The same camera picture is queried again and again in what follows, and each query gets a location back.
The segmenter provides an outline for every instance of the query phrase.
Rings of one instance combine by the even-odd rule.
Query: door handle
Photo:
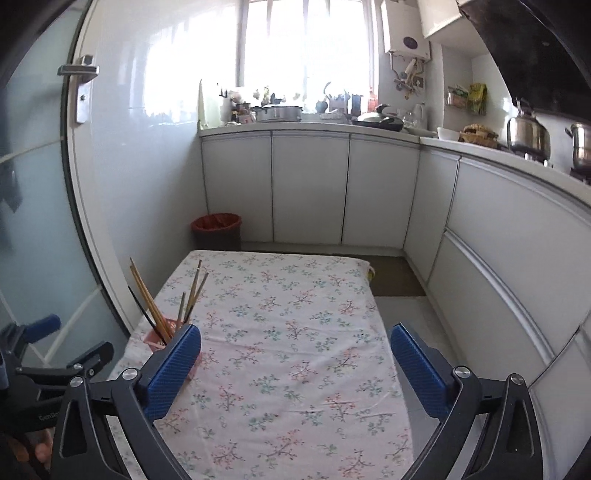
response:
[[[76,75],[80,77],[81,83],[87,83],[98,76],[99,68],[96,65],[66,63],[57,69],[57,74],[63,77]]]
[[[90,82],[99,74],[92,55],[82,56],[78,63],[66,63],[57,69],[63,77],[76,77],[76,123],[83,124],[90,117]]]

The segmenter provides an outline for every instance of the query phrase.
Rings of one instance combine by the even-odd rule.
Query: utensil holder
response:
[[[174,331],[176,324],[177,324],[176,320],[171,320],[171,319],[165,319],[165,320],[168,322],[168,324],[171,326],[172,330]],[[162,340],[160,339],[158,334],[154,331],[154,329],[151,329],[148,332],[148,334],[144,337],[144,343],[150,347],[150,350],[152,350],[152,353],[158,352],[159,350],[163,350],[166,347],[166,345],[163,344]],[[195,374],[197,373],[197,367],[199,366],[200,361],[201,361],[201,353],[199,353],[197,360],[195,360],[195,364],[191,367],[191,370],[189,370],[189,373],[187,374],[187,378],[189,380],[192,380],[195,377]]]

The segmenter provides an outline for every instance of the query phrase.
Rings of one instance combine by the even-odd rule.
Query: glass door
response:
[[[49,314],[61,330],[28,348],[28,366],[62,367],[107,340],[115,359],[128,329],[97,274],[73,207],[67,82],[89,1],[73,2],[39,36],[0,91],[0,326]]]

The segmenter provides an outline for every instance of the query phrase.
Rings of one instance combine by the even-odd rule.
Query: white cabinet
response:
[[[351,137],[343,245],[402,248],[418,146]]]
[[[461,15],[456,0],[417,0],[417,3],[425,38],[470,58],[488,53],[472,23]]]
[[[542,437],[544,478],[564,478],[591,434],[591,342],[586,333],[577,333],[530,392]]]
[[[242,217],[242,240],[272,242],[271,134],[216,135],[202,143],[210,213]]]
[[[445,229],[460,155],[422,150],[404,251],[427,281]]]
[[[463,158],[449,228],[503,279],[560,352],[591,309],[589,212],[548,187]]]
[[[530,384],[550,364],[535,329],[503,285],[448,231],[428,289],[479,377],[504,380],[517,372]]]
[[[417,0],[425,38],[461,17],[456,0]]]
[[[274,132],[272,150],[275,242],[339,245],[349,136]]]

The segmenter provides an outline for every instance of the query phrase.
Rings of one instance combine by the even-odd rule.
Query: screw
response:
[[[82,385],[82,382],[84,380],[82,380],[82,377],[74,377],[70,380],[70,386],[73,388],[79,387]]]
[[[468,378],[472,374],[468,367],[456,367],[454,372],[460,378]]]
[[[511,374],[511,381],[515,385],[523,385],[525,382],[525,380],[523,379],[523,377],[520,374]]]
[[[135,368],[128,368],[121,374],[121,376],[123,377],[123,380],[133,380],[138,376],[138,371]]]

